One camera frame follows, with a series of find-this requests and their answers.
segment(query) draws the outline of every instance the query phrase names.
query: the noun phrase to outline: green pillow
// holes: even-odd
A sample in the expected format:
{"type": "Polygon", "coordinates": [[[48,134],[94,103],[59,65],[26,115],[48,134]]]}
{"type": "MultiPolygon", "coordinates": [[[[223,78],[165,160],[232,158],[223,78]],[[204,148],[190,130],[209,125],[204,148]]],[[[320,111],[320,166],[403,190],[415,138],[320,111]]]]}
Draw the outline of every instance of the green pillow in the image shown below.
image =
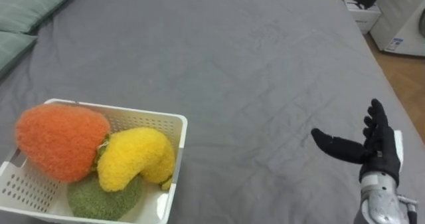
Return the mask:
{"type": "Polygon", "coordinates": [[[0,0],[0,30],[28,33],[65,0],[0,0]]]}
{"type": "Polygon", "coordinates": [[[35,37],[0,31],[0,79],[17,64],[35,42],[35,37]]]}

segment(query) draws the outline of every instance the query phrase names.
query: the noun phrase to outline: orange plush toy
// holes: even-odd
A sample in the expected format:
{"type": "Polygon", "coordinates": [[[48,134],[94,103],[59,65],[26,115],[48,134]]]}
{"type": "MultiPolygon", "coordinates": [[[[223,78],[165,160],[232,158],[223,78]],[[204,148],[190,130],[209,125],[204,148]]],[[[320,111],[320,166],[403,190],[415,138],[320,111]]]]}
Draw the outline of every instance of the orange plush toy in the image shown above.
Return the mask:
{"type": "Polygon", "coordinates": [[[97,147],[110,125],[87,108],[42,104],[26,110],[16,124],[16,140],[45,174],[59,181],[78,181],[90,173],[97,147]]]}

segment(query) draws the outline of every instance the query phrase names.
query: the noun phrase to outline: gray bedsheet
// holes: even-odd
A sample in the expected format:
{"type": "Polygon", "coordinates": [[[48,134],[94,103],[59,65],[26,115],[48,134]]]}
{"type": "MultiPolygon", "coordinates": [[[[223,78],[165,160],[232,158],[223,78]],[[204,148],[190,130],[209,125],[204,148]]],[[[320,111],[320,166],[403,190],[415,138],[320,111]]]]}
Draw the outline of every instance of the gray bedsheet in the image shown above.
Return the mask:
{"type": "Polygon", "coordinates": [[[18,115],[49,98],[178,113],[170,223],[351,223],[359,166],[309,131],[362,141],[374,97],[404,134],[399,190],[425,205],[424,144],[340,0],[74,0],[1,83],[1,158],[18,115]]]}

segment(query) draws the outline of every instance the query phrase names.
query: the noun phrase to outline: basket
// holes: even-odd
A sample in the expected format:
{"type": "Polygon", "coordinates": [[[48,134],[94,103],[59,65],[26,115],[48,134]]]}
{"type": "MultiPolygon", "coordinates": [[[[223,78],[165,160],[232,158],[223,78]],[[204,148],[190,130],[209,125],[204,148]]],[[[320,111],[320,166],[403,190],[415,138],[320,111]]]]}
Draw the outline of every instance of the basket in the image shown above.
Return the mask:
{"type": "Polygon", "coordinates": [[[73,217],[66,199],[66,183],[41,173],[16,149],[0,167],[0,210],[63,224],[162,224],[168,221],[185,146],[187,119],[184,116],[59,99],[46,103],[82,106],[99,112],[109,120],[113,132],[134,127],[152,127],[162,131],[170,139],[177,156],[171,188],[161,191],[158,185],[144,182],[139,203],[119,221],[73,217]],[[16,164],[20,158],[23,164],[16,164]]]}

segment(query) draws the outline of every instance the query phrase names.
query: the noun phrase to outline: washing machine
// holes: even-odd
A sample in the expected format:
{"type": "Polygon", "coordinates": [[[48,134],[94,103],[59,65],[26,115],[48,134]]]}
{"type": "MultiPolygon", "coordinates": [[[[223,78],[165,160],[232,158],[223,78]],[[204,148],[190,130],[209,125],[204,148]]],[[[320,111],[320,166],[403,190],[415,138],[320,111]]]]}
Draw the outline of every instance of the washing machine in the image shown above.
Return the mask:
{"type": "Polygon", "coordinates": [[[380,50],[425,56],[425,0],[377,0],[382,15],[371,29],[380,50]]]}

